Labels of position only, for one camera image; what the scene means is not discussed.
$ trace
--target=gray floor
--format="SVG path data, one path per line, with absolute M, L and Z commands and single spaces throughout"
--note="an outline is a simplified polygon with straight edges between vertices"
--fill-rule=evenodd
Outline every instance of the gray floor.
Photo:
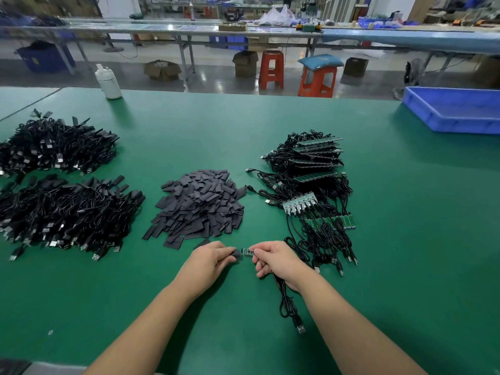
M 259 90 L 255 78 L 236 78 L 233 66 L 197 65 L 196 74 L 192 75 L 187 82 L 182 79 L 162 82 L 149 79 L 143 73 L 142 63 L 103 62 L 102 64 L 114 71 L 122 89 L 296 96 L 302 76 L 300 68 L 285 68 L 284 89 L 269 83 L 267 90 L 264 91 Z M 402 71 L 384 70 L 368 70 L 362 78 L 341 75 L 335 84 L 334 97 L 393 99 L 392 89 L 403 86 L 403 75 Z M 422 85 L 434 85 L 437 75 L 437 72 L 428 73 Z M 94 74 L 85 67 L 83 62 L 77 62 L 75 75 L 70 75 L 65 71 L 44 74 L 30 72 L 21 60 L 15 59 L 0 60 L 0 85 L 57 88 L 98 87 Z M 446 72 L 440 86 L 477 87 L 471 81 L 471 75 L 464 72 Z

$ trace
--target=person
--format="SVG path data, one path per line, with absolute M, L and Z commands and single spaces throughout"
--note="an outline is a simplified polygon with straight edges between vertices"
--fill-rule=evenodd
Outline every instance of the person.
M 301 294 L 342 374 L 425 374 L 283 241 L 261 242 L 249 249 L 257 277 L 273 272 Z M 224 268 L 236 262 L 234 250 L 219 241 L 194 250 L 175 279 L 84 374 L 153 374 L 180 317 Z

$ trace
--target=blue crate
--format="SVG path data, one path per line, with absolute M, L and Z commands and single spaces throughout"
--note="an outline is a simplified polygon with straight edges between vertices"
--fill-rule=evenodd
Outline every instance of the blue crate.
M 228 39 L 227 39 L 227 37 L 219 37 L 216 35 L 210 35 L 209 41 L 211 43 L 227 43 Z M 220 45 L 220 46 L 217 46 L 216 48 L 228 48 L 228 47 L 226 45 L 224 45 L 224 46 Z
M 240 36 L 234 36 L 234 37 L 228 37 L 228 43 L 248 43 L 247 37 L 240 37 Z M 228 46 L 229 50 L 246 50 L 248 46 Z
M 73 57 L 66 45 L 62 45 L 70 65 L 75 66 Z M 17 49 L 26 66 L 31 72 L 54 73 L 66 70 L 66 65 L 53 43 L 35 41 L 28 47 Z
M 435 132 L 500 134 L 500 90 L 407 87 L 403 103 Z

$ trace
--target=concrete floor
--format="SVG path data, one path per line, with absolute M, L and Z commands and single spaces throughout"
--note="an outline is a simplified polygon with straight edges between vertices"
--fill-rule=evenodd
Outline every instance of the concrete floor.
M 17 48 L 28 45 L 21 41 L 0 42 L 0 85 L 2 86 L 43 86 L 43 87 L 98 87 L 94 74 L 85 66 L 83 58 L 74 43 L 68 46 L 77 62 L 75 75 L 63 71 L 56 74 L 35 74 L 29 72 L 24 63 L 15 54 Z M 267 90 L 259 90 L 257 79 L 236 78 L 232 64 L 235 50 L 220 49 L 196 45 L 193 47 L 196 64 L 196 74 L 188 81 L 175 80 L 162 82 L 151 80 L 143 73 L 144 63 L 156 59 L 180 63 L 178 46 L 175 44 L 145 44 L 136 48 L 129 43 L 118 43 L 125 48 L 122 53 L 105 53 L 98 43 L 83 43 L 85 53 L 95 68 L 95 63 L 108 66 L 116 74 L 120 87 L 123 89 L 165 90 L 177 92 L 202 93 L 240 93 L 240 94 L 273 94 L 296 96 L 302 76 L 302 66 L 297 62 L 305 55 L 304 48 L 290 47 L 284 49 L 285 79 L 284 89 L 268 84 Z M 369 59 L 367 71 L 362 78 L 343 75 L 342 69 L 337 74 L 334 97 L 393 99 L 392 90 L 403 87 L 403 75 L 406 62 L 415 58 L 425 59 L 425 52 L 366 52 L 360 50 L 339 50 L 335 45 L 332 49 L 322 48 L 316 54 L 330 53 L 342 61 L 349 57 Z M 444 57 L 433 58 L 427 70 L 436 71 L 441 68 Z M 453 65 L 439 83 L 445 87 L 476 88 L 478 85 L 471 80 L 471 73 L 477 66 L 475 62 L 456 58 Z M 438 72 L 429 72 L 424 77 L 423 86 L 435 86 Z

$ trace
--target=orange stool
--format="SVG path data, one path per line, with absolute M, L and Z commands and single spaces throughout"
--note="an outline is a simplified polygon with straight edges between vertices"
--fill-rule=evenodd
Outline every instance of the orange stool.
M 269 62 L 276 61 L 274 69 L 269 68 Z M 266 50 L 262 53 L 262 61 L 260 62 L 259 87 L 267 89 L 268 81 L 278 81 L 281 89 L 284 88 L 283 83 L 284 73 L 284 57 L 281 51 Z
M 321 54 L 309 56 L 298 61 L 304 65 L 304 73 L 302 75 L 301 86 L 298 89 L 298 96 L 305 97 L 326 97 L 331 98 L 334 95 L 335 79 L 337 77 L 337 67 L 342 67 L 343 62 L 330 54 Z M 305 78 L 308 71 L 312 71 L 313 82 L 305 83 Z M 332 73 L 334 79 L 330 87 L 323 84 L 324 76 L 327 73 Z

